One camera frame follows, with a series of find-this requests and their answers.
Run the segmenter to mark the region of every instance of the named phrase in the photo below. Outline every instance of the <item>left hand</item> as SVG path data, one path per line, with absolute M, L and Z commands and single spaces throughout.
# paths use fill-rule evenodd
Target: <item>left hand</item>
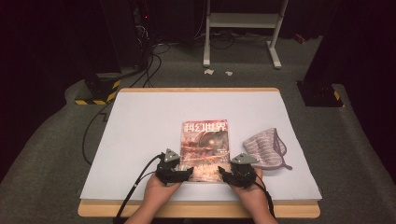
M 152 174 L 145 189 L 145 197 L 139 208 L 128 218 L 125 224 L 149 224 L 160 208 L 166 204 L 182 183 L 166 186 Z
M 153 209 L 160 209 L 169 201 L 181 184 L 175 183 L 171 186 L 166 186 L 155 174 L 152 174 L 146 185 L 145 198 L 142 205 L 149 204 Z

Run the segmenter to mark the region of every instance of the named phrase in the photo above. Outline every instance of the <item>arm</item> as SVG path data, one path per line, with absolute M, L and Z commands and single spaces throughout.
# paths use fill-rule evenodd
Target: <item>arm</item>
M 145 189 L 145 197 L 139 208 L 126 220 L 125 224 L 149 224 L 155 214 L 166 204 L 181 183 L 165 186 L 163 182 L 153 174 L 148 180 Z
M 262 176 L 262 170 L 255 168 L 257 176 Z M 256 183 L 264 187 L 258 177 Z M 268 210 L 268 201 L 264 192 L 256 185 L 243 189 L 230 185 L 231 189 L 238 195 L 242 205 L 249 211 L 256 224 L 273 224 L 277 221 L 273 218 Z

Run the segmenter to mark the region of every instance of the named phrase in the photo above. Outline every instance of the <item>right hand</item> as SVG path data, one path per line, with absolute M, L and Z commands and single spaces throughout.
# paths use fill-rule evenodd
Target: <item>right hand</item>
M 256 183 L 265 188 L 264 184 L 258 178 L 258 176 L 262 177 L 262 169 L 254 168 L 254 170 L 257 174 Z M 238 195 L 242 205 L 244 205 L 252 215 L 256 224 L 277 223 L 268 209 L 268 201 L 262 189 L 255 184 L 252 184 L 246 189 L 233 185 L 230 185 L 230 187 Z

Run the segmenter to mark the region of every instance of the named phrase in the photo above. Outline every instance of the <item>pink cloth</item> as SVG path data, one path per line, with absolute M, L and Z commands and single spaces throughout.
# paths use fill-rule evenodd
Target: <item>pink cloth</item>
M 283 158 L 287 148 L 277 135 L 276 128 L 265 130 L 250 137 L 243 145 L 250 156 L 259 160 L 258 163 L 254 163 L 252 166 L 263 170 L 275 170 L 280 167 L 292 169 L 291 166 L 285 163 Z

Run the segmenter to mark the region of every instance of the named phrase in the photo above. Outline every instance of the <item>gray carpet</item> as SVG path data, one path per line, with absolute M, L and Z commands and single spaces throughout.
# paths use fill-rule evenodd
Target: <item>gray carpet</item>
M 159 46 L 162 59 L 151 79 L 154 87 L 276 87 L 280 89 L 291 124 L 323 200 L 315 219 L 285 219 L 280 223 L 396 223 L 396 187 L 363 133 L 341 85 L 345 107 L 306 107 L 296 86 L 315 54 L 320 39 L 303 45 L 279 39 L 276 50 L 282 69 L 275 70 L 263 41 L 213 41 L 211 67 L 205 75 L 203 48 Z M 149 70 L 159 65 L 154 58 Z M 226 71 L 233 72 L 227 76 Z M 129 87 L 136 77 L 124 79 Z M 136 87 L 141 87 L 141 79 Z M 82 137 L 101 105 L 75 105 L 82 82 L 65 93 L 67 105 L 48 118 L 33 134 L 0 185 L 0 223 L 111 223 L 111 218 L 78 216 L 79 193 L 90 166 L 81 154 Z M 105 109 L 109 113 L 111 106 Z M 106 123 L 96 118 L 85 148 L 93 160 Z

